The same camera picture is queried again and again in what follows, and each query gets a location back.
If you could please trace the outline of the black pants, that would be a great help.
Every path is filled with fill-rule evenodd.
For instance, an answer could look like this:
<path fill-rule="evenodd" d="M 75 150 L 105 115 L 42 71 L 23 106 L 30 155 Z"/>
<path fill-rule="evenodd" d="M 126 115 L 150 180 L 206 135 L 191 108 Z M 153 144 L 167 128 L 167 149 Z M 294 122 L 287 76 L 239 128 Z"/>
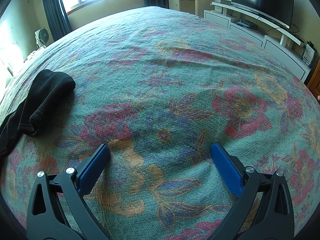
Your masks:
<path fill-rule="evenodd" d="M 41 135 L 74 89 L 75 81 L 68 74 L 40 71 L 27 97 L 1 124 L 1 159 L 12 152 L 22 135 Z"/>

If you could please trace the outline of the floral bedspread bed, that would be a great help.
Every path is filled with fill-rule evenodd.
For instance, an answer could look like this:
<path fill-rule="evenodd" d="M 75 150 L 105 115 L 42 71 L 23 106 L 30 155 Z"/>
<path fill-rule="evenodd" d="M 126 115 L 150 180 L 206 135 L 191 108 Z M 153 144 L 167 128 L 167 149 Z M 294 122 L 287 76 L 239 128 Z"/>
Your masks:
<path fill-rule="evenodd" d="M 23 135 L 1 193 L 18 224 L 37 172 L 63 172 L 101 144 L 111 163 L 85 201 L 112 239 L 205 239 L 236 197 L 210 157 L 220 143 L 246 166 L 282 171 L 295 232 L 319 205 L 319 104 L 276 57 L 185 12 L 144 7 L 89 23 L 13 78 L 1 117 L 48 69 L 75 81 L 44 135 Z"/>

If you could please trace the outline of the white TV cabinet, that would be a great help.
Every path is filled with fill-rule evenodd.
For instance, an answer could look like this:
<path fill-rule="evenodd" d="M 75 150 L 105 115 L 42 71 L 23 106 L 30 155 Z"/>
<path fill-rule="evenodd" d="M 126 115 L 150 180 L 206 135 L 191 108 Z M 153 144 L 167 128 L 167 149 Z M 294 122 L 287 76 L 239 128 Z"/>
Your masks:
<path fill-rule="evenodd" d="M 283 63 L 301 81 L 306 81 L 311 69 L 293 49 L 294 45 L 299 48 L 304 46 L 304 42 L 300 38 L 274 22 L 254 14 L 251 10 L 217 2 L 212 2 L 211 6 L 214 8 L 213 10 L 204 11 L 205 19 L 260 46 Z M 251 28 L 242 27 L 236 24 L 238 20 L 250 21 L 254 26 Z"/>

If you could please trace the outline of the small framed card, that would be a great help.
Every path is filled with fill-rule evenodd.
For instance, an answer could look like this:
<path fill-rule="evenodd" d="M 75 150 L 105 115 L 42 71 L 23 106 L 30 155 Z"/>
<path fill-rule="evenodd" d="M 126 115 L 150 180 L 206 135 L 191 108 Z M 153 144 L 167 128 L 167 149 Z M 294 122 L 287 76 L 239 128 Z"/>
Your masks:
<path fill-rule="evenodd" d="M 316 57 L 317 49 L 311 41 L 307 41 L 304 45 L 304 50 L 302 53 L 302 61 L 308 66 L 312 67 L 313 61 Z"/>

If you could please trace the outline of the white floor fan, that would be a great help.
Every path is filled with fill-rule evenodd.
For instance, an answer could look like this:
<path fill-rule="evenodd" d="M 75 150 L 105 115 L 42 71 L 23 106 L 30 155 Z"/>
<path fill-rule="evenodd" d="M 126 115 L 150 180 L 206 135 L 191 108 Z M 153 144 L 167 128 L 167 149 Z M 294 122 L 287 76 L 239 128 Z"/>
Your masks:
<path fill-rule="evenodd" d="M 41 28 L 35 31 L 35 40 L 38 48 L 45 46 L 49 41 L 49 33 L 47 29 Z"/>

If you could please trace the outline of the dark blue left curtain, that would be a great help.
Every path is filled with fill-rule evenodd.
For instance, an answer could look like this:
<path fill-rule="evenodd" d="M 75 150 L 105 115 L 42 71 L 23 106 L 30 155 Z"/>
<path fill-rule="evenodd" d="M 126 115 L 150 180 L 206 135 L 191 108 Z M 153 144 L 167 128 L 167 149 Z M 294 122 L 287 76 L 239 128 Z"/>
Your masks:
<path fill-rule="evenodd" d="M 72 32 L 62 0 L 42 0 L 44 12 L 53 40 L 57 41 Z"/>

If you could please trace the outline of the black set-top box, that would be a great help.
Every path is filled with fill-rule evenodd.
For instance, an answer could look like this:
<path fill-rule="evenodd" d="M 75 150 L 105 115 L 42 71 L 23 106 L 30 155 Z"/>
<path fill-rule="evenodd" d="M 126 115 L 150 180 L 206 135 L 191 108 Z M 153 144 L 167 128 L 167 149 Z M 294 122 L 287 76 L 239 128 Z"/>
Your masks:
<path fill-rule="evenodd" d="M 247 21 L 247 20 L 238 20 L 238 21 L 236 21 L 236 24 L 240 25 L 242 27 L 245 27 L 245 28 L 251 28 L 254 26 L 252 22 Z"/>

